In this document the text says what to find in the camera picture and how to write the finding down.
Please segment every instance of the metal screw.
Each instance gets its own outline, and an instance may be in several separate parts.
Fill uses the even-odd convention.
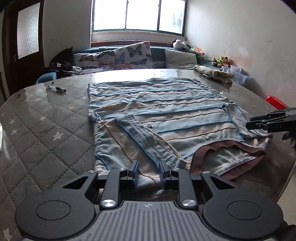
[[[102,205],[104,207],[113,207],[116,204],[116,202],[112,199],[106,199],[102,201]]]
[[[182,202],[182,205],[185,207],[193,207],[196,205],[196,202],[192,199],[187,199]]]

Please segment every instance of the marble table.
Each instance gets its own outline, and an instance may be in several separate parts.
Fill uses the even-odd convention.
[[[27,196],[49,189],[94,168],[93,126],[88,119],[87,84],[186,77],[199,80],[235,101],[252,116],[274,108],[248,89],[225,85],[192,70],[116,70],[54,81],[67,89],[61,95],[34,85],[12,95],[0,108],[3,126],[0,152],[0,240],[17,240],[14,222],[17,205]],[[236,183],[278,201],[295,168],[289,140],[274,134],[267,155]]]

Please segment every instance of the striped sweater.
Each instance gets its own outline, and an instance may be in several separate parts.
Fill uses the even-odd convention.
[[[250,115],[219,92],[186,78],[90,83],[96,170],[139,160],[139,187],[159,184],[158,162],[232,179],[264,156],[270,135],[249,131]]]

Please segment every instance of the blue sofa armrest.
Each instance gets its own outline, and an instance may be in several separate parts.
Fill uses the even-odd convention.
[[[35,85],[37,84],[41,84],[47,81],[53,81],[57,79],[57,73],[56,72],[52,72],[52,73],[47,73],[42,75],[41,77],[39,77],[39,79],[37,79]]]

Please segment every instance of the red box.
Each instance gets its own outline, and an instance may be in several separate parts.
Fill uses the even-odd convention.
[[[271,95],[266,98],[266,101],[278,110],[289,108],[283,101]]]

